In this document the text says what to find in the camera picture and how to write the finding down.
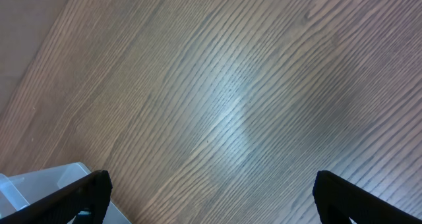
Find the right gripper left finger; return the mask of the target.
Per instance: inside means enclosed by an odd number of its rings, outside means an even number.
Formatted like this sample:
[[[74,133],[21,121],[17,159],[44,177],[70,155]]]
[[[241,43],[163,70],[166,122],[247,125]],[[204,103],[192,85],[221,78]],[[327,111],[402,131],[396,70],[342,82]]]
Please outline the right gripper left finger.
[[[3,224],[102,224],[111,200],[112,183],[106,170],[97,170],[1,219]]]

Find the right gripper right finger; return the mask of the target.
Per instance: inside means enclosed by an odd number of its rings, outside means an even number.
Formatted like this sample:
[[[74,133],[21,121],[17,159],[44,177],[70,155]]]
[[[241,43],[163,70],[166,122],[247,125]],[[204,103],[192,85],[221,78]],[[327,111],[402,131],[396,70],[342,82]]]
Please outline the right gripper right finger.
[[[421,220],[330,171],[319,171],[313,197],[323,224],[421,224]]]

